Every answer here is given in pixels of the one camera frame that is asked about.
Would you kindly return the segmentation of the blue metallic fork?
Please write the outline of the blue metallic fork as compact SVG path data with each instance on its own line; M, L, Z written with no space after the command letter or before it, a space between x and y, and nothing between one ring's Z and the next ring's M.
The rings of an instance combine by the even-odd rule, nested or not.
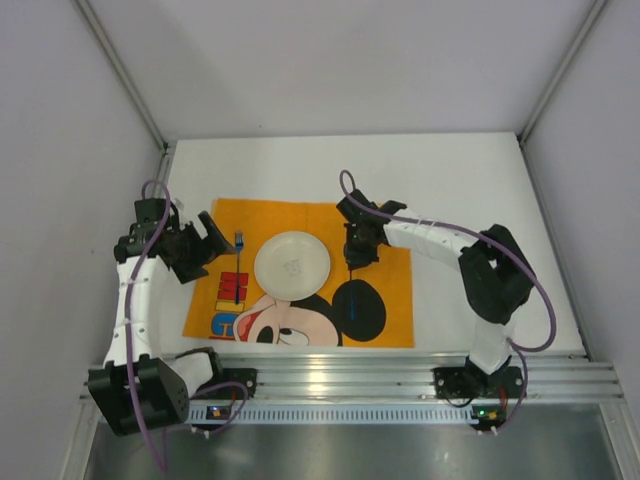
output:
M244 235L241 230L236 230L234 233L234 242L236 250L236 286L234 302L236 305L240 303L240 290L241 290L241 253L244 249Z

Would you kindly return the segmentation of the blue metallic spoon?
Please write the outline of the blue metallic spoon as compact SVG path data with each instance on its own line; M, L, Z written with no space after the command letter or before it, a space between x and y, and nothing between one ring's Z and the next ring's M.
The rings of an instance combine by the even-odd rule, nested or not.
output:
M354 297L354 269L349 269L349 314L350 320L355 321L356 309L355 309L355 297Z

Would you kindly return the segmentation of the orange Mickey Mouse placemat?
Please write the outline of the orange Mickey Mouse placemat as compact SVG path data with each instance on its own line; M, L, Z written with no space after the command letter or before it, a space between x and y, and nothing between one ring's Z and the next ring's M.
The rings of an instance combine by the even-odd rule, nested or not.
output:
M186 337L295 347L411 348L414 345L410 253L383 246L379 261L355 270L356 316L349 314L349 270L343 259L344 219L328 203L224 199L212 217L225 237L244 235L240 303L234 302L236 255L208 265L196 283L183 334ZM301 231L328 249L331 271L325 285L299 301L265 294L254 276L261 246L273 236Z

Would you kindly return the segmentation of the white round plate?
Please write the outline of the white round plate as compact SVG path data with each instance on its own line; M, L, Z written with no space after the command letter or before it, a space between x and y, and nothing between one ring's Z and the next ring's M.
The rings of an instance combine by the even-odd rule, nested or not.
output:
M331 271L328 249L315 236L288 231L267 240L254 261L254 276L263 292L281 301L299 301L316 294Z

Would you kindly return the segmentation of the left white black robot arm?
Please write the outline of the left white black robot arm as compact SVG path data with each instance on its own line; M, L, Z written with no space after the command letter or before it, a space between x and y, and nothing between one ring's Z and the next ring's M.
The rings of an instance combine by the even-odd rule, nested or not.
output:
M217 257L233 252L205 211L198 215L206 231L200 235L160 198L138 200L134 210L135 222L114 247L119 298L111 344L102 367L88 374L89 393L117 436L185 422L196 392L221 379L211 347L163 359L161 294L169 277L193 282L207 276Z

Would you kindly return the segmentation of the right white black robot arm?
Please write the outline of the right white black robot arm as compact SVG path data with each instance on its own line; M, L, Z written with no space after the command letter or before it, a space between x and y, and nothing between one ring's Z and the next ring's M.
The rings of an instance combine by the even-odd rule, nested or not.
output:
M522 271L529 263L505 227L495 224L478 236L410 219L407 206L377 206L355 189L337 203L346 220L345 262L349 269L379 260L378 247L407 249L461 274L466 300L476 316L475 336L465 360L474 380L496 378L510 360L507 337L514 312L529 299L533 282Z

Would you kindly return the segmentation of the left aluminium frame post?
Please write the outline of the left aluminium frame post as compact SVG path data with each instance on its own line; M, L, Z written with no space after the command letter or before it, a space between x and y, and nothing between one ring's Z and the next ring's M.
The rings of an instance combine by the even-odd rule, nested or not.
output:
M169 143L161 132L157 122L144 100L136 82L122 60L111 36L97 14L94 6L87 0L72 0L71 4L76 9L82 21L97 43L98 48L105 57L109 67L114 73L118 83L128 97L133 109L143 123L147 133L161 154L168 150Z

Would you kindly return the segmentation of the aluminium frame post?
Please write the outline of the aluminium frame post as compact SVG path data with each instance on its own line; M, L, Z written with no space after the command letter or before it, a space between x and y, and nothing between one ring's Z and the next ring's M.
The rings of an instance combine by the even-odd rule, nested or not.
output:
M109 67L114 73L118 83L128 97L133 109L143 123L147 133L161 154L168 150L169 143L161 132L157 122L144 100L136 82L122 60L111 36L97 14L94 6L87 0L72 0L71 4L76 9L82 21L97 43L98 48L105 57Z
M571 69L585 49L585 45L593 35L610 4L611 1L609 0L595 0L590 2L586 14L579 22L575 32L571 35L569 43L562 51L560 59L551 71L543 90L536 98L530 113L526 117L524 126L516 135L520 148L526 146L528 140L535 132L538 124L551 106L555 96L569 76Z

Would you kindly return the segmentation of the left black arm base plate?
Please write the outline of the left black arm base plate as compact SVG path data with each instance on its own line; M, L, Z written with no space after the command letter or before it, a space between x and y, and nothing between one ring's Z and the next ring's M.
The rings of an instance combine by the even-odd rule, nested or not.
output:
M204 383L193 399L242 400L253 398L257 387L258 371L254 368L226 368L212 380Z

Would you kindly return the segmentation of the aluminium mounting rail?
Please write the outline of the aluminium mounting rail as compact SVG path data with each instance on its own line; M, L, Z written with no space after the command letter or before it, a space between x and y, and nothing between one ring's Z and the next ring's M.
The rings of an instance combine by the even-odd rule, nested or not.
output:
M453 354L417 351L345 353L222 353L225 367L257 371L254 400L263 403L435 403L438 367L461 366ZM620 402L610 363L584 357L527 359L526 401L541 404Z

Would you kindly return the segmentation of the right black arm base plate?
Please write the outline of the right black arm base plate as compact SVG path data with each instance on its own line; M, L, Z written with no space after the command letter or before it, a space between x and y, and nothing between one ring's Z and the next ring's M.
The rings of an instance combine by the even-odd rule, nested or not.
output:
M465 367L438 367L433 370L435 395L440 400L517 399L523 391L524 377L519 367L487 376Z

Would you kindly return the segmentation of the right aluminium frame post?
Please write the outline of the right aluminium frame post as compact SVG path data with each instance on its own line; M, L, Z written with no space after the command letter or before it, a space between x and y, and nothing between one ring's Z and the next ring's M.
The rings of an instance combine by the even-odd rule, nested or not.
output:
M535 132L538 124L551 106L555 96L569 76L571 69L585 49L585 45L593 35L610 4L611 1L609 0L595 0L590 2L586 14L579 22L575 32L571 35L569 43L562 51L560 59L551 71L543 90L536 98L530 113L526 117L524 126L516 135L520 148L526 146L528 140Z

